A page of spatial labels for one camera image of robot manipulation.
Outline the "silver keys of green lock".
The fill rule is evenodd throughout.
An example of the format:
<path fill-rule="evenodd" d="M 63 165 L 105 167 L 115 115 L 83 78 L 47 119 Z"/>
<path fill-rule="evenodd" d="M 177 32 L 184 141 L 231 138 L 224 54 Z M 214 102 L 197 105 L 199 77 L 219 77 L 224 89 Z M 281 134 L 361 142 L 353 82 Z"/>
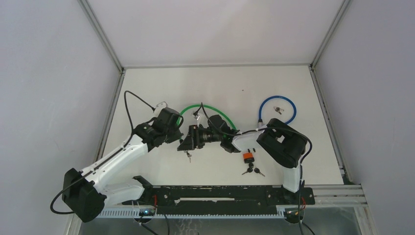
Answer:
<path fill-rule="evenodd" d="M 188 151 L 186 151 L 185 153 L 187 155 L 187 158 L 189 159 L 189 162 L 191 163 L 191 157 L 192 157 L 192 155 Z"/>

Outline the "green cable lock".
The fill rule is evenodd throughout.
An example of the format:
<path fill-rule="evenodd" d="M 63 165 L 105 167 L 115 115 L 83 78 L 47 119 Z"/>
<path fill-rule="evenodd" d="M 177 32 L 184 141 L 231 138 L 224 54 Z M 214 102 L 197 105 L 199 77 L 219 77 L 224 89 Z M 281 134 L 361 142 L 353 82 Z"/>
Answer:
<path fill-rule="evenodd" d="M 184 108 L 180 112 L 180 114 L 183 115 L 187 111 L 192 111 L 193 113 L 197 110 L 200 111 L 200 113 L 203 113 L 205 109 L 210 109 L 216 112 L 215 115 L 212 115 L 207 118 L 208 127 L 214 133 L 214 142 L 219 142 L 221 147 L 233 152 L 235 150 L 235 147 L 232 144 L 232 140 L 233 135 L 237 133 L 237 129 L 232 120 L 222 111 L 209 105 L 204 105 L 203 107 L 201 107 L 200 105 L 195 104 Z"/>

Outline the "blue cable lock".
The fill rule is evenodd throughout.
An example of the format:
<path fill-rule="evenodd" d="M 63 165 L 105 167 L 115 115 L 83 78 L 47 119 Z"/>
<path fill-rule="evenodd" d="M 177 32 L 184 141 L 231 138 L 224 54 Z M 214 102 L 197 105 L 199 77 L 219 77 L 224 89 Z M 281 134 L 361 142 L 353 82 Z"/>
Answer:
<path fill-rule="evenodd" d="M 273 95 L 273 96 L 270 96 L 270 97 L 266 98 L 264 101 L 262 101 L 262 103 L 260 104 L 259 109 L 258 109 L 258 119 L 257 119 L 258 123 L 263 122 L 263 120 L 262 120 L 262 111 L 263 111 L 264 106 L 266 105 L 267 102 L 269 102 L 270 100 L 273 100 L 273 99 L 282 99 L 282 100 L 285 100 L 286 102 L 288 102 L 291 105 L 291 107 L 293 109 L 292 116 L 285 122 L 285 124 L 287 124 L 287 125 L 290 124 L 295 119 L 295 117 L 297 116 L 297 108 L 296 108 L 294 102 L 291 99 L 289 99 L 285 96 L 281 96 L 281 95 Z"/>

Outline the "silver keys of blue lock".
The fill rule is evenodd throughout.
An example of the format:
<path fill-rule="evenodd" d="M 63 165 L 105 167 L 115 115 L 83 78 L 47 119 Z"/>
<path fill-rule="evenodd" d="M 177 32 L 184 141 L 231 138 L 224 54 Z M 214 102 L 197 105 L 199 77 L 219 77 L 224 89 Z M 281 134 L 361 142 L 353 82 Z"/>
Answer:
<path fill-rule="evenodd" d="M 274 106 L 274 110 L 275 110 L 277 113 L 279 113 L 280 115 L 282 115 L 282 113 L 284 112 L 284 109 L 282 109 L 282 108 L 280 108 L 280 107 L 277 107 L 277 106 Z"/>

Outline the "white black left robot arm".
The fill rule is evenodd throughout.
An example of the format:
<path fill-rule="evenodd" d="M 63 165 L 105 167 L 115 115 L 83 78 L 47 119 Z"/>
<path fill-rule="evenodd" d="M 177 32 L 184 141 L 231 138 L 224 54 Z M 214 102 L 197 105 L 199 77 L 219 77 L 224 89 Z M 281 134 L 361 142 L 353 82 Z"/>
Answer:
<path fill-rule="evenodd" d="M 82 222 L 94 220 L 105 207 L 124 201 L 149 203 L 153 191 L 136 179 L 110 184 L 112 178 L 133 161 L 148 154 L 163 143 L 172 143 L 181 136 L 183 117 L 165 107 L 156 117 L 132 129 L 130 136 L 110 154 L 78 171 L 64 175 L 62 200 Z"/>

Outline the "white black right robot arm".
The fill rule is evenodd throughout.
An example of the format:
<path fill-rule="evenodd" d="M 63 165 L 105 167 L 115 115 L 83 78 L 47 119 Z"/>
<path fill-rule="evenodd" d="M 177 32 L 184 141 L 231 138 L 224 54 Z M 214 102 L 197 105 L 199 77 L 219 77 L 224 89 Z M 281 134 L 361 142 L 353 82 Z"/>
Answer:
<path fill-rule="evenodd" d="M 241 132 L 233 129 L 221 118 L 208 118 L 208 126 L 191 125 L 186 137 L 180 141 L 178 151 L 201 149 L 206 143 L 218 142 L 228 153 L 242 153 L 245 159 L 262 148 L 283 170 L 283 199 L 290 204 L 302 198 L 302 159 L 309 139 L 277 118 L 254 130 Z"/>

